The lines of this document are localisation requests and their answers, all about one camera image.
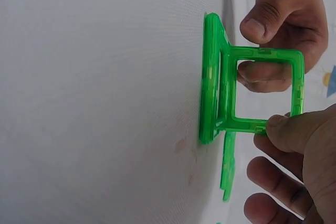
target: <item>green plastic edge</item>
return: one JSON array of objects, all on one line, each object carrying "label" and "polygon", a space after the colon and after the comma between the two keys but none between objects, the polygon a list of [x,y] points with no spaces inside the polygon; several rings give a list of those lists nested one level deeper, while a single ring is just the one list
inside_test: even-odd
[{"label": "green plastic edge", "polygon": [[230,198],[234,179],[236,132],[266,133],[266,120],[243,119],[235,115],[239,60],[291,64],[290,115],[303,112],[305,67],[301,52],[291,49],[232,46],[220,17],[214,13],[205,15],[199,139],[201,144],[210,144],[221,131],[227,131],[220,182],[220,188],[224,190],[224,201]]}]

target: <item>stain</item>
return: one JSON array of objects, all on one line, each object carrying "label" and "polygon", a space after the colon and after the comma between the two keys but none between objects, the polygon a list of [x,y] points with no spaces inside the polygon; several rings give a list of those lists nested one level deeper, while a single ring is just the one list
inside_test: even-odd
[{"label": "stain", "polygon": [[188,177],[188,186],[191,186],[191,184],[194,182],[195,175],[190,174]]},{"label": "stain", "polygon": [[195,159],[195,163],[197,164],[197,151],[196,151],[196,149],[192,148],[191,153],[192,153],[192,155],[193,155],[193,157]]},{"label": "stain", "polygon": [[187,146],[187,138],[184,137],[175,143],[174,152],[176,154],[180,153]]}]

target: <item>knuckle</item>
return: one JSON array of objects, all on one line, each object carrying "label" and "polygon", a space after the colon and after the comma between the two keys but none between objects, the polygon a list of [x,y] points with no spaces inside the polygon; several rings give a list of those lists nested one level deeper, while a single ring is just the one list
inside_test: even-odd
[{"label": "knuckle", "polygon": [[269,2],[260,3],[259,12],[260,16],[270,23],[278,21],[281,17],[281,13],[276,5]]}]

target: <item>colorful drawing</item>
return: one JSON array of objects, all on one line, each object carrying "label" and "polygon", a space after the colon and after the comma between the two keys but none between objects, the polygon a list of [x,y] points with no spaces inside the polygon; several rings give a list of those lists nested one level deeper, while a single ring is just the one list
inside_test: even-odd
[{"label": "colorful drawing", "polygon": [[336,93],[336,66],[332,72],[326,72],[323,76],[323,85],[327,87],[327,98]]}]

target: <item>pink spot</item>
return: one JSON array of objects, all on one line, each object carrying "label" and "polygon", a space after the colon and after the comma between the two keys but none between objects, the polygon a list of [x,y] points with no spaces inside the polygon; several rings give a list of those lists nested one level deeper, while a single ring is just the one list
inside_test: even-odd
[{"label": "pink spot", "polygon": [[176,154],[180,153],[187,146],[187,139],[184,137],[175,143],[174,151]]},{"label": "pink spot", "polygon": [[194,181],[194,174],[190,174],[189,177],[188,177],[188,186],[191,186],[191,184],[193,183]]}]

